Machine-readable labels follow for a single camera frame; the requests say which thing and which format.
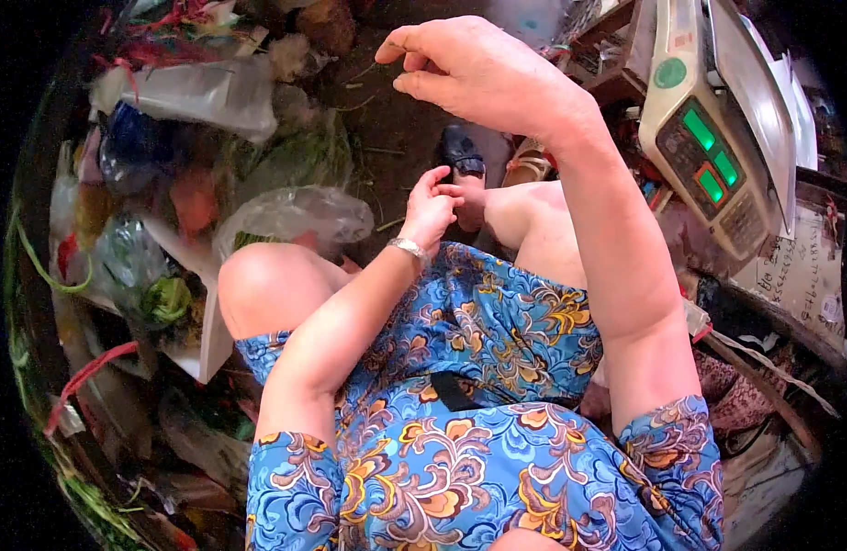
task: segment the leg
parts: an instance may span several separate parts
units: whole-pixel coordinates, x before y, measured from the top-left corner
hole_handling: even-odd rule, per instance
[[[461,187],[484,186],[473,176],[455,175],[454,182]],[[569,287],[587,287],[561,182],[483,190],[467,196],[458,218],[468,228],[484,224],[504,247],[517,250],[517,267]]]
[[[291,331],[351,278],[308,248],[255,243],[221,267],[221,314],[235,340]]]

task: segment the garbage pile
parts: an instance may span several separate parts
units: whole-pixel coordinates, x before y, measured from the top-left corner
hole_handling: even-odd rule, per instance
[[[84,375],[83,411],[58,412],[58,430],[93,433],[132,494],[120,511],[178,548],[241,549],[261,389],[231,358],[218,270],[253,242],[333,258],[371,233],[341,116],[308,95],[353,16],[346,0],[128,9],[90,60],[86,135],[60,150],[47,271],[73,375],[125,341],[138,358]]]

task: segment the digital scale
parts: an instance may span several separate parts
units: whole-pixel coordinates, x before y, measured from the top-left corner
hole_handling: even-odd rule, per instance
[[[792,236],[792,119],[735,6],[659,0],[655,39],[644,153],[736,259]]]

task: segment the knee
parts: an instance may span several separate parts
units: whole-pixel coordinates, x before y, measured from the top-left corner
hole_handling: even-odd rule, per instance
[[[234,338],[293,328],[282,325],[296,323],[292,294],[316,275],[313,254],[299,245],[254,243],[228,258],[218,274],[218,297]]]
[[[306,248],[289,243],[253,243],[232,254],[218,272],[222,302],[230,296],[273,291],[293,266],[308,262]]]

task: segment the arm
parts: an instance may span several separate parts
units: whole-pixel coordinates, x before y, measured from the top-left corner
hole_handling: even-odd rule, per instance
[[[543,138],[561,169],[592,316],[610,358],[606,381],[618,435],[639,415],[702,391],[659,224],[603,119],[593,117],[585,132],[566,132],[568,118],[556,116]]]
[[[430,170],[411,192],[399,237],[438,252],[444,229],[462,200],[435,197],[449,172]],[[420,274],[420,260],[387,247],[298,326],[276,361],[261,399],[256,439],[280,431],[316,436],[334,446],[334,395],[383,329],[398,299]]]
[[[668,248],[592,96],[480,17],[399,28],[375,59],[401,56],[399,92],[539,138],[559,160],[592,316],[610,358],[616,433],[654,407],[701,392]]]

